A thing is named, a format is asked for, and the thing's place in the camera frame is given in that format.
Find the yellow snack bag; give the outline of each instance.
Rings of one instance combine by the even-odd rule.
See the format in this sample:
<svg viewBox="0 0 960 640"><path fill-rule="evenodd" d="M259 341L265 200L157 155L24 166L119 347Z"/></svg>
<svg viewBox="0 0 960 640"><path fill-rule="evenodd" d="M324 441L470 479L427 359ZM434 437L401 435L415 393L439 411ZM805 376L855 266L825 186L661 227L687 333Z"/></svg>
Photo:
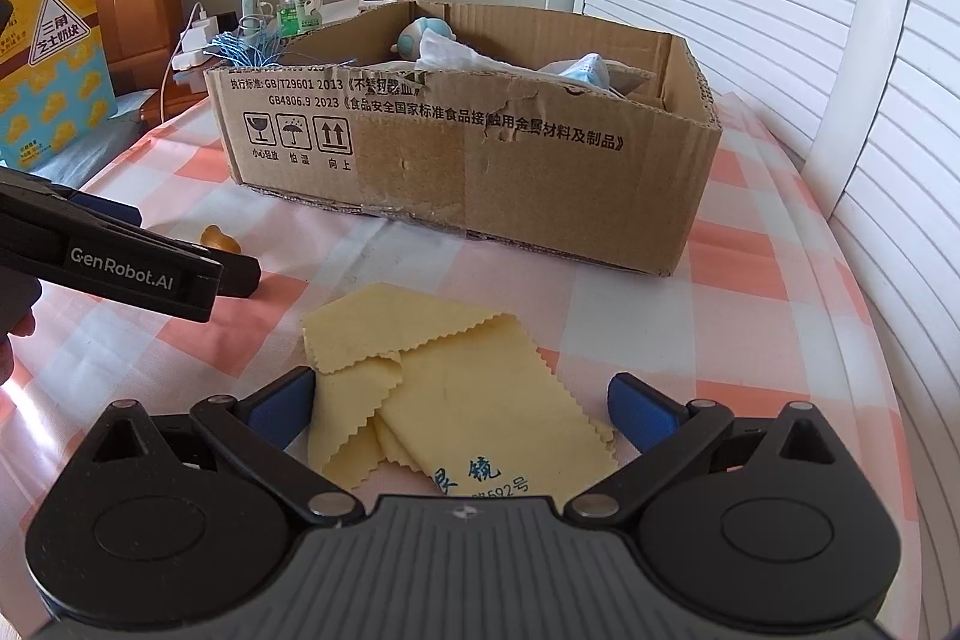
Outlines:
<svg viewBox="0 0 960 640"><path fill-rule="evenodd" d="M116 99L95 0L8 1L13 15L0 32L0 159L30 170L112 116Z"/></svg>

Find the cardboard box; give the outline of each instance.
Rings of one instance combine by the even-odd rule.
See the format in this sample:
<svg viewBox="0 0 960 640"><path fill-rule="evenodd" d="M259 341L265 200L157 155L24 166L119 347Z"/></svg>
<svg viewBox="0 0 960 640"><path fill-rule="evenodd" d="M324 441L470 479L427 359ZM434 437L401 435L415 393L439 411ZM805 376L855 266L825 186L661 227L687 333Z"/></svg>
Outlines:
<svg viewBox="0 0 960 640"><path fill-rule="evenodd" d="M423 15L517 66L599 52L656 79L621 100L511 74L363 68L394 60L397 35ZM721 133L683 39L563 12L402 1L294 50L358 66L206 73L238 183L635 271L677 266Z"/></svg>

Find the plush toy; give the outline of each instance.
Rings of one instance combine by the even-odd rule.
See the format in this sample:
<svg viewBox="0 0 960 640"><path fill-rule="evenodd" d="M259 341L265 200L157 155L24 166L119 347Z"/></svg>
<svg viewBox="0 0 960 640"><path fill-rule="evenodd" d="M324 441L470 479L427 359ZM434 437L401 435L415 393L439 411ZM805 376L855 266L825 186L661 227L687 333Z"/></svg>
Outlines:
<svg viewBox="0 0 960 640"><path fill-rule="evenodd" d="M405 61L416 61L419 58L419 43L427 28L453 42L457 41L450 26L440 18L417 18L402 30L397 37L397 43L390 48L390 52L397 53Z"/></svg>

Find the checkered tablecloth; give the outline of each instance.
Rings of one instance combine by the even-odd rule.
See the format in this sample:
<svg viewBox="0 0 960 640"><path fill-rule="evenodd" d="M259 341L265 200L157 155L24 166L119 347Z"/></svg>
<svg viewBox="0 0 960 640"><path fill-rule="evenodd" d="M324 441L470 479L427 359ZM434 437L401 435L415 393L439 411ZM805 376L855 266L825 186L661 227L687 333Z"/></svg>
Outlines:
<svg viewBox="0 0 960 640"><path fill-rule="evenodd" d="M196 241L209 223L256 256L249 300L207 324L45 286L37 333L18 339L0 391L0 612L29 634L43 619L23 562L24 530L104 407L134 397L182 413L213 393L244 396L305 362L299 319L377 281L516 314L560 381L606 420L606 386L628 370L675 399L741 415L809 399L863 466L901 530L899 576L881 613L918 630L920 543L904 429L851 271L797 170L735 98L675 275L656 279L474 242L381 218L339 215L235 185L208 102L148 134L88 188L131 204L144 226ZM632 458L618 443L621 461ZM384 466L362 487L430 491Z"/></svg>

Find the yellow cloth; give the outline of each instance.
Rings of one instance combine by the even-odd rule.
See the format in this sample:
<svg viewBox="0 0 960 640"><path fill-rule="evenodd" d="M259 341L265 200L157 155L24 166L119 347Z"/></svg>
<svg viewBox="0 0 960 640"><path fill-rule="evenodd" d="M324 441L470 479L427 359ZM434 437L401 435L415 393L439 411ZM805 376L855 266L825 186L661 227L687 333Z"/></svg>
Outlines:
<svg viewBox="0 0 960 640"><path fill-rule="evenodd" d="M562 507L616 470L510 314L376 284L304 317L318 371L310 465L355 488L383 459L451 496L550 495Z"/></svg>

